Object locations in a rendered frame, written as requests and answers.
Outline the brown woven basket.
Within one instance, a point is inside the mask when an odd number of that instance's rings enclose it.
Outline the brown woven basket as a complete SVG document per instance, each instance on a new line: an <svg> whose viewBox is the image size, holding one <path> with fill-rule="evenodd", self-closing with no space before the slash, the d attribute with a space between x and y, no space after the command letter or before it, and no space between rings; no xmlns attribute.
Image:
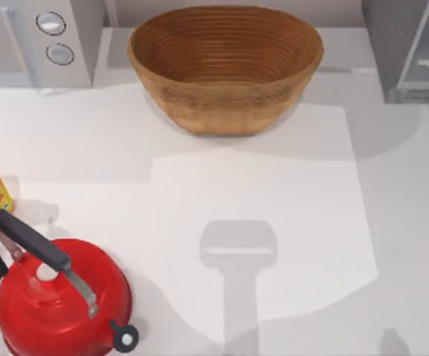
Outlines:
<svg viewBox="0 0 429 356"><path fill-rule="evenodd" d="M299 100L324 55L319 32L280 10L183 7L140 24L127 56L144 89L180 128L250 136Z"/></svg>

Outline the microwave knob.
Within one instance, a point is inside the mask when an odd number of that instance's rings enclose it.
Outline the microwave knob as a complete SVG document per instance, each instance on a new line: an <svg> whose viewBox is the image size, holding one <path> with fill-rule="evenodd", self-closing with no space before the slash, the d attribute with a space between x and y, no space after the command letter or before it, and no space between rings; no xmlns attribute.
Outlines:
<svg viewBox="0 0 429 356"><path fill-rule="evenodd" d="M41 32L49 36L59 36L66 30L66 22L58 13L49 12L36 17L36 25Z"/></svg>
<svg viewBox="0 0 429 356"><path fill-rule="evenodd" d="M70 65L75 59L73 50L62 43L48 46L46 56L53 64L61 66Z"/></svg>

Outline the pale microwave oven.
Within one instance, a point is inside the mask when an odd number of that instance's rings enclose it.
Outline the pale microwave oven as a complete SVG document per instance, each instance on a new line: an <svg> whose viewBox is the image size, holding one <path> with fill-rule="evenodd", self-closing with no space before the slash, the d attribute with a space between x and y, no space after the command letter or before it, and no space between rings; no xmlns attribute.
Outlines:
<svg viewBox="0 0 429 356"><path fill-rule="evenodd" d="M39 14L54 12L66 22L59 36L36 25ZM106 16L105 0L0 0L0 88L90 88ZM70 65L55 65L46 48L70 47Z"/></svg>

